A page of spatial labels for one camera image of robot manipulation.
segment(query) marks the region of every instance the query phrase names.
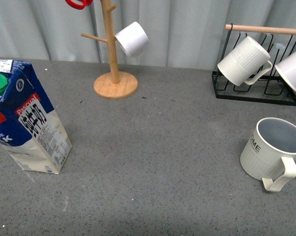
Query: gray countertop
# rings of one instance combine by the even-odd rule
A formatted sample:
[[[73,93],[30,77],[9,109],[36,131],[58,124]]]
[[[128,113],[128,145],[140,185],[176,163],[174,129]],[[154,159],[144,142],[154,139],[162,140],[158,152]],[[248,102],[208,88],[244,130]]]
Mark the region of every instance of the gray countertop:
[[[0,146],[0,235],[296,235],[296,178],[269,193],[241,167],[258,120],[296,107],[217,99],[211,71],[119,65],[130,97],[93,90],[108,64],[28,60],[73,148],[59,175]]]

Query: milk carton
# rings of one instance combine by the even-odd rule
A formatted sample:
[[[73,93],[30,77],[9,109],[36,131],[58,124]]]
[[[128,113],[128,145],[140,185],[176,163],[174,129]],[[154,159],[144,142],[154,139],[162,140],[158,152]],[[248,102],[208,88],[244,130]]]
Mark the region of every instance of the milk carton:
[[[58,174],[72,148],[32,65],[0,60],[0,143],[24,171]]]

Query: white mug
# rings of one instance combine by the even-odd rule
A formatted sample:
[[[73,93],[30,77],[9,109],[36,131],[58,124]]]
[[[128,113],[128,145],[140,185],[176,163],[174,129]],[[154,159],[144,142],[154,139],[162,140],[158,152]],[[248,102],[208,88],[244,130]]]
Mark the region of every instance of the white mug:
[[[145,31],[137,22],[122,29],[115,35],[115,38],[129,57],[138,56],[149,42]]]
[[[279,75],[296,92],[296,52],[275,65]]]
[[[271,192],[296,177],[295,160],[296,126],[279,118],[261,119],[240,157],[243,169]]]
[[[218,63],[218,68],[234,85],[240,86],[242,83],[252,85],[272,68],[269,59],[269,53],[253,38],[247,36]],[[266,62],[268,67],[248,80]]]

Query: red handle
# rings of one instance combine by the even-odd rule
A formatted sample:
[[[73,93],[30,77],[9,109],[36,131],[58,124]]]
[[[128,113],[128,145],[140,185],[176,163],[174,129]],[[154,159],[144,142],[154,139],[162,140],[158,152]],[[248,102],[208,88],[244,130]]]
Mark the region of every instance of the red handle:
[[[85,6],[90,6],[90,4],[92,3],[93,0],[78,0],[82,4],[77,4],[77,3],[73,2],[72,0],[65,0],[65,1],[71,7],[75,8],[75,9],[78,9],[78,10],[82,10],[82,9],[85,8]]]

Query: nutrition label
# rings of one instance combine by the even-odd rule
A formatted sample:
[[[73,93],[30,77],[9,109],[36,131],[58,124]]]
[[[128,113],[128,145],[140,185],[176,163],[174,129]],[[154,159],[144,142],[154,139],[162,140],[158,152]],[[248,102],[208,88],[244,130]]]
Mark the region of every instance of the nutrition label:
[[[18,121],[38,140],[55,164],[62,166],[69,153],[69,142],[57,131],[56,125],[48,120],[48,115],[38,99],[33,99],[20,113]]]

